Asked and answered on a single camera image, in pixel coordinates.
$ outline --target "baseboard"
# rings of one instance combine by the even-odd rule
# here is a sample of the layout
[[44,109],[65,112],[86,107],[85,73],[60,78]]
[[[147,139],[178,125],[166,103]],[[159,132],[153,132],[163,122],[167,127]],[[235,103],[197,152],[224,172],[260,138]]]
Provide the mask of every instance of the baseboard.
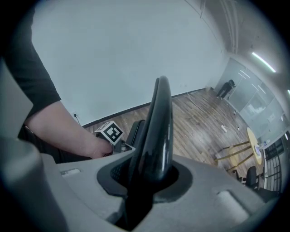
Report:
[[[179,96],[184,95],[184,94],[187,94],[187,93],[197,92],[197,91],[200,91],[200,90],[203,90],[203,89],[205,89],[205,88],[197,89],[197,90],[192,90],[192,91],[189,91],[189,92],[180,93],[180,94],[177,94],[177,95],[173,95],[172,98],[179,97]],[[90,123],[88,123],[88,124],[86,124],[86,125],[83,125],[83,128],[87,128],[87,127],[90,127],[90,126],[95,125],[95,124],[97,124],[97,123],[101,123],[101,122],[106,121],[106,120],[109,120],[109,119],[111,119],[111,118],[114,118],[114,117],[120,116],[120,115],[122,115],[122,114],[126,114],[126,113],[131,112],[131,111],[134,111],[134,110],[138,110],[138,109],[140,109],[140,108],[142,108],[142,107],[145,107],[145,106],[149,106],[150,103],[151,103],[151,102],[145,103],[145,104],[140,105],[140,106],[135,106],[135,107],[132,107],[132,108],[130,108],[130,109],[127,109],[127,110],[124,110],[124,111],[120,111],[120,112],[118,112],[118,113],[116,113],[116,114],[111,114],[111,115],[106,116],[106,117],[104,117],[104,118],[101,118],[101,119],[98,119],[98,120],[92,121],[92,122],[90,122]]]

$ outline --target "ceiling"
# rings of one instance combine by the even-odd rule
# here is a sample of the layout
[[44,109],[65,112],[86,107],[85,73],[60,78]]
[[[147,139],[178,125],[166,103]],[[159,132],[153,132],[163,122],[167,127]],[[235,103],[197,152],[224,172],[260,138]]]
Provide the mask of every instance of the ceiling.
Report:
[[[279,85],[290,88],[285,47],[264,15],[247,0],[201,0],[216,21],[228,52],[244,56]],[[266,60],[273,73],[252,52]]]

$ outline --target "white wall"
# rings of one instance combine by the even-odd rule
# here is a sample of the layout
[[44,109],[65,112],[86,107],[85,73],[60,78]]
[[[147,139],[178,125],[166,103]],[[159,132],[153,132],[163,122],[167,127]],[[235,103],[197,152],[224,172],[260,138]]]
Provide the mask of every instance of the white wall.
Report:
[[190,3],[41,2],[33,44],[68,111],[84,125],[150,102],[162,75],[172,95],[214,86],[228,56],[210,15]]

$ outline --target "wall outlet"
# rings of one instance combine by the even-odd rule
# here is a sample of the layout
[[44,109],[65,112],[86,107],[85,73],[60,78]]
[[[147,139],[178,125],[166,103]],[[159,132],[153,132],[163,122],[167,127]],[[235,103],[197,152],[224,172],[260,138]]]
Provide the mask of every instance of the wall outlet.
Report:
[[274,119],[275,119],[275,115],[274,114],[271,114],[271,116],[268,117],[268,121],[269,122],[272,122]]
[[73,117],[75,117],[75,116],[74,116],[74,114],[76,114],[76,115],[77,115],[77,117],[79,117],[79,115],[78,115],[77,111],[73,111],[73,112],[71,113],[71,115],[72,115]]

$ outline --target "black sleeve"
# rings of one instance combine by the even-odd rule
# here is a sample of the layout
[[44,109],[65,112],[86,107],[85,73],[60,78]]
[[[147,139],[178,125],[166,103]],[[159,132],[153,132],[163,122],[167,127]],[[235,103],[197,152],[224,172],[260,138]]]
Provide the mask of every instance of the black sleeve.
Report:
[[28,117],[60,100],[31,41],[33,15],[34,8],[23,18],[4,53],[6,65],[12,76],[33,103]]

